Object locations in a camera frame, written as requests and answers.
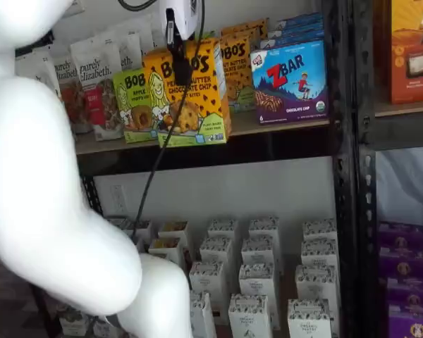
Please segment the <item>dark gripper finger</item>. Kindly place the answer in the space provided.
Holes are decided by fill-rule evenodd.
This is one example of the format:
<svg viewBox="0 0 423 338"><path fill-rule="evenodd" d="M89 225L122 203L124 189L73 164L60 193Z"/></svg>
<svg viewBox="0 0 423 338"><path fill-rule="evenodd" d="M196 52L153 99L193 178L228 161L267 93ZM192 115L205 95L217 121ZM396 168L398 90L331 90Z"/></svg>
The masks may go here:
<svg viewBox="0 0 423 338"><path fill-rule="evenodd" d="M173 57L175 80L190 80L192 68L185 54L185 42L178 31L173 9L166 9L166 42Z"/></svg>

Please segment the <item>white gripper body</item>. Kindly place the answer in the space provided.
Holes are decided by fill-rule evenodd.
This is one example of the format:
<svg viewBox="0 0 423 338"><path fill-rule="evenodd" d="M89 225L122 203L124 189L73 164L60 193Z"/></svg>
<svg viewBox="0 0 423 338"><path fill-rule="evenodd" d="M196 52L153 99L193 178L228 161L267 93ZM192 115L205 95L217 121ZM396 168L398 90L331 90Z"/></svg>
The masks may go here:
<svg viewBox="0 0 423 338"><path fill-rule="evenodd" d="M162 32L166 33L168 25L168 12L173 12L172 21L176 24L182 39L189 39L198 27L201 1L197 0L161 0L160 18Z"/></svg>

